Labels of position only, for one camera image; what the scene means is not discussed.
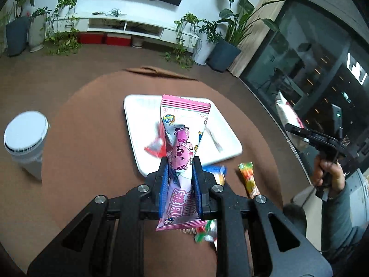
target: red box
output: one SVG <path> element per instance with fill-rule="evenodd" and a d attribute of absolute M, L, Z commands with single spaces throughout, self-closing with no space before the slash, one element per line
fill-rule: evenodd
<path fill-rule="evenodd" d="M 131 45 L 131 36 L 125 34 L 108 33 L 108 36 L 105 39 L 105 44 L 129 47 Z"/>
<path fill-rule="evenodd" d="M 105 36 L 106 36 L 106 34 L 104 34 L 104 33 L 80 32 L 78 41 L 80 43 L 102 44 L 102 43 L 104 43 L 104 37 Z"/>

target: person's hand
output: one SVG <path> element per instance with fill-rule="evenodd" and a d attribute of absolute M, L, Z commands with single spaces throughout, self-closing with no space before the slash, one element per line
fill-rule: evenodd
<path fill-rule="evenodd" d="M 324 171 L 328 171 L 332 175 L 332 187 L 329 192 L 330 197 L 335 197 L 345 188 L 345 176 L 341 168 L 341 165 L 337 163 L 331 163 L 327 160 L 322 160 L 319 155 L 314 160 L 314 173 L 310 178 L 312 184 L 319 187 L 323 184 Z"/>

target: gray plant pot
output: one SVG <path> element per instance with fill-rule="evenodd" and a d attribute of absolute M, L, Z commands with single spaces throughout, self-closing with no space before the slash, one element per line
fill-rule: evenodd
<path fill-rule="evenodd" d="M 41 50 L 44 47 L 45 25 L 46 15 L 36 16 L 31 20 L 30 29 L 28 30 L 28 44 L 31 52 Z"/>
<path fill-rule="evenodd" d="M 221 39 L 206 62 L 214 71 L 224 72 L 232 64 L 233 60 L 241 53 L 237 47 Z"/>
<path fill-rule="evenodd" d="M 30 19 L 22 16 L 5 26 L 8 56 L 16 56 L 25 50 Z"/>

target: brown tablecloth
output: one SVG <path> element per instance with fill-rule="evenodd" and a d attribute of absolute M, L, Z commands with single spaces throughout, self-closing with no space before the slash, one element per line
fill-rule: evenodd
<path fill-rule="evenodd" d="M 164 74 L 167 77 L 156 74 L 154 70 L 150 76 L 126 71 L 104 75 L 61 107 L 49 130 L 42 164 L 42 190 L 57 224 L 65 227 L 97 195 L 121 196 L 144 182 L 132 153 L 123 110 L 123 100 L 129 94 L 170 94 L 213 101 L 243 147 L 242 155 L 222 162 L 228 168 L 226 181 L 236 194 L 245 196 L 238 165 L 252 161 L 260 192 L 281 207 L 276 163 L 248 117 L 204 83 L 183 76 L 167 78 L 168 72 Z M 195 244 L 191 235 L 179 230 L 155 232 L 156 225 L 145 222 L 145 276 L 216 275 L 216 255 L 209 243 Z"/>

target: gray sleeve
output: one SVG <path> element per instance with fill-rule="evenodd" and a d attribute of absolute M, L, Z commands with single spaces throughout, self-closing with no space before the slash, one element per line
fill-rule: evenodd
<path fill-rule="evenodd" d="M 331 263 L 345 261 L 364 229 L 352 227 L 348 185 L 332 200 L 322 205 L 322 254 Z"/>

